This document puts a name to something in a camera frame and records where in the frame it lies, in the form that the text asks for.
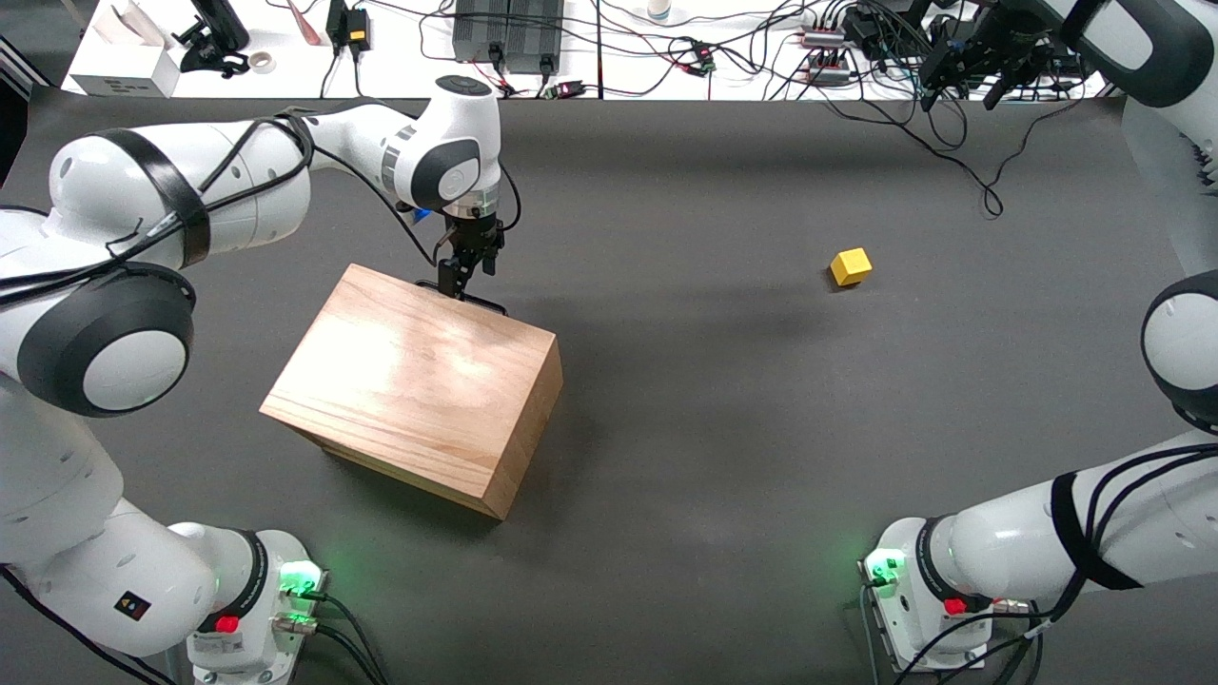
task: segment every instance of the gray table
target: gray table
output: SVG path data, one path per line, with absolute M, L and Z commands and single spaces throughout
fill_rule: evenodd
M 0 200 L 45 205 L 48 162 L 88 130 L 283 105 L 44 93 Z M 971 111 L 966 158 L 988 176 L 1043 111 Z M 870 683 L 853 563 L 885 524 L 1183 429 L 1138 352 L 1181 272 L 1111 106 L 1038 129 L 998 222 L 959 169 L 817 105 L 503 112 L 525 217 L 473 290 L 557 332 L 568 383 L 507 523 L 257 413 L 350 262 L 426 275 L 343 176 L 317 178 L 292 239 L 190 269 L 190 373 L 96 424 L 157 519 L 298 534 L 397 683 Z M 856 245 L 876 272 L 834 291 L 823 269 Z M 1084 597 L 1041 685 L 1208 681 L 1211 585 Z M 125 683 L 11 595 L 0 612 L 4 683 Z M 356 680 L 311 644 L 297 683 Z

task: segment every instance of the yellow block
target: yellow block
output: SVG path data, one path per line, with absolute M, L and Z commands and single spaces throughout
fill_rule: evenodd
M 862 283 L 862 279 L 871 273 L 871 260 L 867 258 L 867 252 L 862 247 L 855 247 L 838 252 L 838 256 L 833 257 L 829 269 L 833 272 L 833 279 L 838 282 L 838 286 L 854 285 Z

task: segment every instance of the wooden box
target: wooden box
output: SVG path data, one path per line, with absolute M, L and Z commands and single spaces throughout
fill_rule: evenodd
M 561 386 L 553 333 L 352 264 L 261 411 L 503 519 Z

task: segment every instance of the robotic arm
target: robotic arm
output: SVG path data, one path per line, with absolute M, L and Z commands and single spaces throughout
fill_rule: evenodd
M 290 235 L 320 169 L 443 213 L 441 290 L 462 296 L 502 246 L 498 102 L 473 79 L 436 85 L 418 119 L 357 100 L 99 132 L 56 155 L 48 215 L 0 206 L 0 575 L 27 600 L 130 656 L 186 640 L 208 684 L 287 681 L 313 608 L 291 592 L 323 583 L 301 542 L 162 527 L 122 497 L 82 417 L 138 411 L 178 383 L 195 303 L 179 269 Z
M 920 76 L 929 93 L 999 74 L 987 99 L 1028 78 L 1047 35 L 1063 40 L 1194 145 L 1196 191 L 1218 180 L 1218 6 L 1202 0 L 1000 0 L 967 40 L 942 38 Z M 1218 570 L 1218 272 L 1161 293 L 1142 322 L 1158 388 L 1195 429 L 1112 463 L 937 518 L 892 524 L 860 562 L 898 670 L 984 665 L 982 620 L 1001 600 L 1054 606 Z

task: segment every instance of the roll of tape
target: roll of tape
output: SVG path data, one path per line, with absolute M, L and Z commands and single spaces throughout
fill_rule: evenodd
M 250 68 L 253 73 L 270 73 L 275 71 L 275 59 L 270 56 L 270 52 L 255 52 L 250 55 Z

